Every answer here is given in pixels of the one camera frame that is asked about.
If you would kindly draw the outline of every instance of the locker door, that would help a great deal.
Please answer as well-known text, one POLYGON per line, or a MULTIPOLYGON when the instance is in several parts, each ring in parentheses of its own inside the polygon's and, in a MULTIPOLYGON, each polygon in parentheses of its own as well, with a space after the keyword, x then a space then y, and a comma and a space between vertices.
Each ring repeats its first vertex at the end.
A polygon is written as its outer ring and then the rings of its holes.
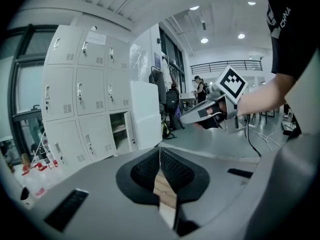
POLYGON ((138 147, 135 141, 130 111, 124 113, 124 122, 125 122, 126 136, 129 142, 129 150, 130 152, 137 151, 138 147))
POLYGON ((114 70, 127 70, 130 56, 129 44, 108 36, 106 49, 106 67, 114 70))
POLYGON ((76 121, 49 123, 45 131, 54 157, 68 175, 90 163, 81 145, 76 121))
POLYGON ((78 67, 75 88, 78 116, 106 111, 103 69, 78 67))
POLYGON ((129 80, 125 71, 108 70, 107 100, 110 111, 129 108, 129 80))
POLYGON ((115 154, 106 115, 81 118, 79 123, 87 152, 92 161, 115 154))
POLYGON ((105 66, 105 54, 106 54, 106 43, 96 44, 92 42, 87 42, 88 33, 93 33, 93 35, 101 36, 102 39, 105 37, 102 34, 94 33, 91 31, 84 31, 79 44, 79 60, 78 65, 86 66, 105 66))
POLYGON ((75 64, 83 30, 60 25, 51 42, 48 64, 75 64))
POLYGON ((45 121, 75 116, 72 98, 73 73, 73 67, 44 69, 42 117, 45 121))

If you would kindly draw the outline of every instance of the floor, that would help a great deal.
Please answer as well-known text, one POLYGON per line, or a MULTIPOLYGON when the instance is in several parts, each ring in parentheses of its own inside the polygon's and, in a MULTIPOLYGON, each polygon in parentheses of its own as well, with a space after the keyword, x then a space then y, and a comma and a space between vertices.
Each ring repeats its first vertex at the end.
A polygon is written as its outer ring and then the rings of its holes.
MULTIPOLYGON (((267 118, 261 116, 259 121, 259 114, 255 119, 255 126, 250 127, 252 130, 269 135, 272 140, 282 146, 288 136, 283 135, 281 122, 286 120, 281 113, 276 112, 274 117, 267 118)), ((258 136, 256 132, 249 131, 249 137, 252 145, 261 153, 261 155, 267 155, 271 150, 267 146, 267 143, 258 136)), ((193 124, 185 125, 185 129, 175 130, 172 132, 177 138, 164 139, 163 144, 170 146, 192 150, 196 152, 205 153, 210 155, 219 155, 236 158, 257 158, 258 154, 250 146, 248 140, 245 137, 245 132, 240 131, 238 133, 228 134, 221 128, 212 129, 199 129, 193 124)), ((268 141, 269 146, 273 151, 278 151, 280 147, 268 141)))

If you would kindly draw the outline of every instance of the paper sign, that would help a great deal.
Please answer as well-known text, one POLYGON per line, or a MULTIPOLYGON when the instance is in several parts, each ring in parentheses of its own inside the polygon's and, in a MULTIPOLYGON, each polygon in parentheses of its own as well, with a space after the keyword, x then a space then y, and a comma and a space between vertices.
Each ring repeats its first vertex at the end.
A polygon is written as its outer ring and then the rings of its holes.
POLYGON ((105 46, 106 45, 106 40, 107 40, 107 36, 106 35, 98 34, 98 33, 94 33, 94 32, 90 32, 89 31, 88 35, 86 36, 86 40, 85 41, 88 42, 88 43, 105 46))

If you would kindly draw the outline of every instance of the ceiling light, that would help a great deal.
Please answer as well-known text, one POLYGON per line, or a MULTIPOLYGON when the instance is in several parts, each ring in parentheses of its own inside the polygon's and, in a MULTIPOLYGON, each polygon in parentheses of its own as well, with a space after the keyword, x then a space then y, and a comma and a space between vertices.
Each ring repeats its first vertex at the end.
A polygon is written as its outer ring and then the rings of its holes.
POLYGON ((196 9, 198 9, 200 6, 195 6, 195 7, 191 7, 190 10, 195 11, 196 9))
POLYGON ((208 38, 202 38, 201 39, 201 43, 205 44, 208 43, 209 39, 208 38))

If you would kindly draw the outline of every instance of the black slot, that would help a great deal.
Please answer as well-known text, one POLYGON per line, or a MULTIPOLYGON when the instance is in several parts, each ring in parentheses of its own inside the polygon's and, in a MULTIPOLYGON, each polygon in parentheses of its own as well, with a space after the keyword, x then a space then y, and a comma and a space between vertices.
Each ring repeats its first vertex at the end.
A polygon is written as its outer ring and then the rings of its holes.
POLYGON ((63 232, 88 195, 89 193, 86 191, 75 189, 44 221, 56 230, 63 232))

